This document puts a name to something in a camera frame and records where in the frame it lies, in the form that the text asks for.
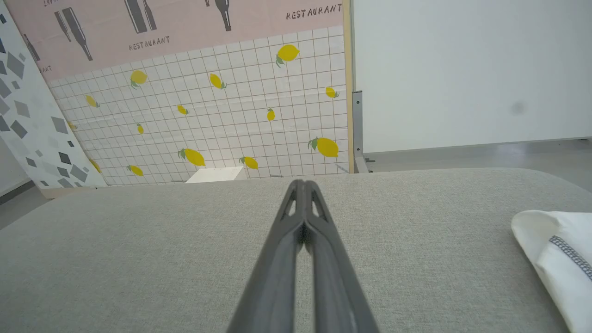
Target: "pink wallpaper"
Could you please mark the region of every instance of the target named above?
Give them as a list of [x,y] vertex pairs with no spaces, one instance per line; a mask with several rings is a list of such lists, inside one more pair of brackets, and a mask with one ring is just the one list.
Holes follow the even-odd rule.
[[[6,3],[48,81],[170,53],[343,24],[339,0]],[[230,28],[219,9],[226,6]],[[140,22],[134,23],[134,17]]]

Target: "towel stripe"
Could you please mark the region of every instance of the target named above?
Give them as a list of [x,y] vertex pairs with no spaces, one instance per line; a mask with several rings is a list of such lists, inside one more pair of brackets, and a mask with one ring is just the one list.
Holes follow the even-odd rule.
[[582,256],[578,254],[576,250],[574,250],[567,242],[565,242],[559,236],[553,236],[549,239],[549,242],[557,245],[558,248],[563,251],[563,253],[567,254],[567,256],[573,261],[576,265],[580,266],[584,274],[588,276],[588,278],[592,281],[592,266],[584,259]]

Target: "white grid tile pattern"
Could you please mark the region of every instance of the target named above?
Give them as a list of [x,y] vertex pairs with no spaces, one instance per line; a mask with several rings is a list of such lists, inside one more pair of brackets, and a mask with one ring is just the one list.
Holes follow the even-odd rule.
[[[285,44],[300,50],[278,67]],[[130,86],[134,70],[148,81]],[[212,87],[218,75],[225,89]],[[206,168],[233,167],[243,156],[249,178],[345,173],[349,169],[343,27],[241,41],[156,57],[49,82],[66,119],[109,185],[184,182],[197,170],[177,151],[199,151]],[[340,95],[327,96],[326,87]],[[99,107],[91,107],[86,96]],[[177,110],[183,105],[189,114]],[[267,108],[275,119],[268,121]],[[144,133],[138,133],[137,124]],[[334,140],[337,158],[312,151]],[[143,177],[127,170],[138,166]]]

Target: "white block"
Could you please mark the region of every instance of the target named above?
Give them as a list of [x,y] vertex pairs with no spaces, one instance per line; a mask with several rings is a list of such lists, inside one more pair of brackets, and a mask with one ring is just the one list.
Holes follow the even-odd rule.
[[193,182],[210,182],[243,179],[247,179],[247,174],[244,171],[243,167],[230,166],[228,168],[199,169],[185,183],[189,184]]

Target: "wine bottle print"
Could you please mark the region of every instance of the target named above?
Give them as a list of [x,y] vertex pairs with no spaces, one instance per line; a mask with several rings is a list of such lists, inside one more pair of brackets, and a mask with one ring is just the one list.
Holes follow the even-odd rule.
[[41,60],[39,58],[39,55],[37,54],[37,51],[35,50],[35,47],[33,47],[33,44],[31,44],[31,42],[29,41],[29,38],[27,37],[26,34],[23,34],[23,36],[25,37],[25,44],[27,45],[27,48],[29,49],[29,52],[31,52],[31,55],[33,56],[33,59],[35,59],[35,61],[39,61]]
[[72,41],[72,39],[70,39],[70,35],[68,35],[68,28],[66,27],[66,24],[64,23],[64,20],[62,19],[62,14],[58,11],[58,12],[54,12],[54,15],[56,16],[57,23],[60,25],[60,28],[62,29],[62,31],[66,35],[66,38],[68,38],[68,41]]
[[138,0],[124,0],[126,3],[127,12],[130,14],[131,24],[134,26],[137,34],[145,33],[146,23]]
[[78,42],[78,45],[82,47],[84,54],[88,58],[89,61],[92,61],[91,52],[88,49],[88,45],[86,45],[86,36],[84,35],[84,31],[82,31],[82,26],[80,22],[76,18],[76,14],[74,13],[74,9],[72,7],[68,7],[62,10],[64,14],[64,18],[70,27],[70,31],[72,35],[74,35],[74,39]]
[[230,27],[230,16],[228,14],[229,0],[215,0],[215,2],[216,7],[218,7],[220,13],[222,14],[222,20],[224,20],[224,26],[226,28],[226,31],[232,30],[232,28]]
[[146,20],[148,20],[148,27],[150,30],[156,30],[156,21],[154,15],[152,15],[152,9],[148,7],[148,3],[144,0],[144,13],[146,13]]

